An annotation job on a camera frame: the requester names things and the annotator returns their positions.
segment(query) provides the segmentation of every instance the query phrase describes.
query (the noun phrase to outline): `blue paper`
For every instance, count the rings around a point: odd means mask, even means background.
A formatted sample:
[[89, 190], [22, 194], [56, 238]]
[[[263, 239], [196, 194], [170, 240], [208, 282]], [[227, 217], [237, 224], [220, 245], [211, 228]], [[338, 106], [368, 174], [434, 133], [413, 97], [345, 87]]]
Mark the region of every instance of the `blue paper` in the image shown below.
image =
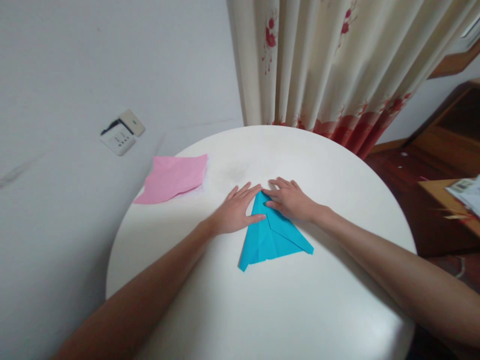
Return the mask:
[[265, 214], [266, 219], [248, 227], [238, 267], [245, 271], [250, 264], [261, 263], [299, 252], [314, 253], [302, 233], [278, 211], [265, 206], [272, 200], [259, 192], [253, 203], [252, 215]]

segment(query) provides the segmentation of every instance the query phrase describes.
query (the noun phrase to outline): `pink tissue paper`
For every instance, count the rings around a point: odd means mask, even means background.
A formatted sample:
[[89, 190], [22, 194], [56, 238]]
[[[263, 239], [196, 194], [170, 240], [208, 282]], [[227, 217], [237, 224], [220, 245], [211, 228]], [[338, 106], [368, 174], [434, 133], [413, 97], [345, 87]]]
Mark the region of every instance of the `pink tissue paper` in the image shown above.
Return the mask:
[[199, 157], [154, 156], [153, 170], [134, 204], [163, 203], [199, 187], [204, 181], [208, 155]]

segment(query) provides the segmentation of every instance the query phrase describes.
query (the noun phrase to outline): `round white table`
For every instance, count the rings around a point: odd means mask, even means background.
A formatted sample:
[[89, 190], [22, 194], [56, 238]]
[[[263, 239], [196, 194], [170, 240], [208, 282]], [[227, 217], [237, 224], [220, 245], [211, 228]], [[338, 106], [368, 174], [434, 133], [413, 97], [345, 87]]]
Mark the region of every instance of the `round white table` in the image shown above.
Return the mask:
[[[181, 241], [235, 186], [295, 179], [314, 201], [415, 253], [402, 210], [344, 147], [283, 126], [207, 137], [179, 157], [210, 156], [203, 191], [132, 204], [110, 255], [109, 298]], [[141, 359], [403, 359], [414, 323], [336, 242], [295, 223], [314, 247], [237, 266], [247, 229], [216, 238], [138, 355]]]

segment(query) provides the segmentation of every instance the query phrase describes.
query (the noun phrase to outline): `floral curtain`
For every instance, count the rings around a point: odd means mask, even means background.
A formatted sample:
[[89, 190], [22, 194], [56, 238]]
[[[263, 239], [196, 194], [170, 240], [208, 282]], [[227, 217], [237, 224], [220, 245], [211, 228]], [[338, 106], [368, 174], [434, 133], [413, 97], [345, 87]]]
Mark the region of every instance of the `floral curtain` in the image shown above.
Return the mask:
[[234, 0], [248, 125], [364, 159], [480, 12], [479, 0]]

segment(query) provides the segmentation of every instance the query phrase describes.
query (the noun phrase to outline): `wall switch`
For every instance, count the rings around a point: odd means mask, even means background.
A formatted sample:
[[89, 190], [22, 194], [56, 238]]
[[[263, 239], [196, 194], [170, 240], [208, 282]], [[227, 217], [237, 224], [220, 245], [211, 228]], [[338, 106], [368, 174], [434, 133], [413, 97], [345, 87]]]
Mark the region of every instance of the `wall switch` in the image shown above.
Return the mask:
[[119, 118], [136, 136], [142, 135], [145, 131], [145, 126], [140, 122], [139, 118], [135, 116], [132, 110], [128, 109], [122, 113]]
[[100, 140], [118, 156], [125, 154], [135, 144], [134, 136], [121, 123], [104, 132], [100, 136]]

